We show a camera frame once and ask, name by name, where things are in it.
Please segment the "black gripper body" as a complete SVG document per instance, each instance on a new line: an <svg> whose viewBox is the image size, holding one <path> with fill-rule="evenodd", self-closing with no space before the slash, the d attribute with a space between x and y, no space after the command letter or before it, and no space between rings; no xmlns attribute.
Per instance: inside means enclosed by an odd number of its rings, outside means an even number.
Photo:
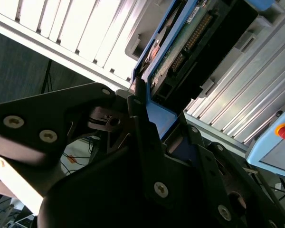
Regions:
<svg viewBox="0 0 285 228"><path fill-rule="evenodd" d="M165 157L168 196L159 205L143 191L138 160L121 150L56 183L43 199L40 228L213 228L214 213L193 168Z"/></svg>

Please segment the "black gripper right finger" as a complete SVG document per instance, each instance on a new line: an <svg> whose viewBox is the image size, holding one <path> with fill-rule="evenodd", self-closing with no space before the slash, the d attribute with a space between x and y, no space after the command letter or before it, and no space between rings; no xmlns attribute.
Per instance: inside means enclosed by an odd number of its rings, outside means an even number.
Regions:
<svg viewBox="0 0 285 228"><path fill-rule="evenodd" d="M190 217L199 228L285 228L285 212L266 186L222 144L206 144L184 114L166 133L166 152L189 165Z"/></svg>

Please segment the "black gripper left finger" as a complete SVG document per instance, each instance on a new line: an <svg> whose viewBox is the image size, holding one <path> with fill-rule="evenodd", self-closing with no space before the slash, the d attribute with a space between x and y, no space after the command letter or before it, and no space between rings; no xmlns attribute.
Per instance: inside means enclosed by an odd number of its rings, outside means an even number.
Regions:
<svg viewBox="0 0 285 228"><path fill-rule="evenodd" d="M41 207L51 188L67 177L59 166L66 146L103 132L101 161L132 151L145 195L164 205L168 174L146 98L146 83L136 79L130 92L90 83L0 104L0 181L26 206Z"/></svg>

